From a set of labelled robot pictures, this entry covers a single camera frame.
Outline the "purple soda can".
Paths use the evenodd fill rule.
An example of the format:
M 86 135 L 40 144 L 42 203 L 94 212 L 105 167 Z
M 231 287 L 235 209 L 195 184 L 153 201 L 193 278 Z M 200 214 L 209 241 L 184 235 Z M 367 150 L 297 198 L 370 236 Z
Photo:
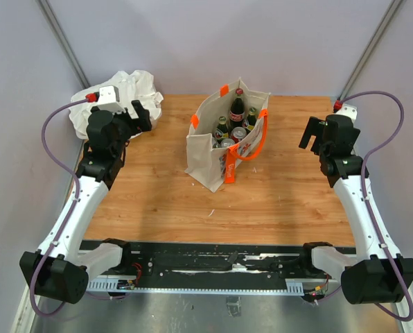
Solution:
M 233 146 L 235 144 L 235 141 L 231 138 L 225 138 L 220 142 L 220 147 L 221 148 L 227 148 L 230 146 Z

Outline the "canvas tote bag orange handles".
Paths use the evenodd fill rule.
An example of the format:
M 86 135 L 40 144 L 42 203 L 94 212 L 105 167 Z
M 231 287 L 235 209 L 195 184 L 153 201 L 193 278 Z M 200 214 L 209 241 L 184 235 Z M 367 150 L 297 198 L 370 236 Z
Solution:
M 229 118 L 231 104 L 237 97 L 243 100 L 245 116 L 250 108 L 255 109 L 256 123 L 238 141 L 233 137 L 219 138 L 219 120 Z M 186 173 L 212 192 L 224 183 L 233 183 L 239 164 L 257 158 L 262 151 L 267 137 L 269 98 L 270 93 L 250 90 L 241 79 L 206 98 L 191 117 L 186 136 Z

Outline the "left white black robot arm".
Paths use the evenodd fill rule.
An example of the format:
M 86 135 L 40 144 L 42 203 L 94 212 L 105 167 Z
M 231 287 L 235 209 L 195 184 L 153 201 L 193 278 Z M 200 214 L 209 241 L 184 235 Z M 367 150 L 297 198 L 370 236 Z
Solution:
M 74 186 L 48 236 L 35 252 L 24 252 L 19 260 L 32 306 L 36 305 L 35 296 L 75 304 L 89 282 L 105 271 L 112 269 L 123 275 L 132 269 L 132 249 L 127 241 L 106 239 L 96 249 L 78 254 L 89 222 L 125 164 L 130 138 L 152 128 L 150 113 L 141 102 L 133 100 L 131 106 L 136 117 L 127 110 L 113 113 L 94 106 L 77 170 L 56 162 L 71 174 Z

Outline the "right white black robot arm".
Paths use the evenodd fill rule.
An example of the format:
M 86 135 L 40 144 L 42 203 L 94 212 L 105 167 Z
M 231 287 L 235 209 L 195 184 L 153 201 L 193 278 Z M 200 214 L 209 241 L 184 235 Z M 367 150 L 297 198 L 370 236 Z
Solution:
M 413 281 L 413 259 L 402 256 L 376 207 L 369 173 L 353 152 L 360 134 L 351 117 L 311 117 L 299 143 L 318 155 L 322 173 L 346 213 L 356 256 L 343 255 L 326 242 L 304 244 L 299 270 L 308 278 L 325 272 L 337 280 L 351 304 L 396 303 Z

